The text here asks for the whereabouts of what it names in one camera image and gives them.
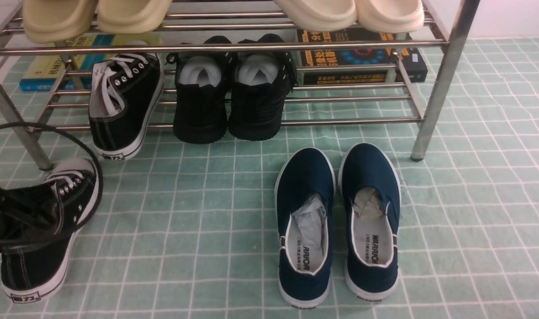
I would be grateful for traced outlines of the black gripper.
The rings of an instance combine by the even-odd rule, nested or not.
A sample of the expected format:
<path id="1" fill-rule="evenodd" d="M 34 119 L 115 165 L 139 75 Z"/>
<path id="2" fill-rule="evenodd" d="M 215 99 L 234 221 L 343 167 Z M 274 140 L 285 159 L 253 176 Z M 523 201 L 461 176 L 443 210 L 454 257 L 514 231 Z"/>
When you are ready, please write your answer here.
<path id="1" fill-rule="evenodd" d="M 0 186 L 0 253 L 34 252 L 62 244 L 63 176 L 50 176 L 34 186 Z"/>

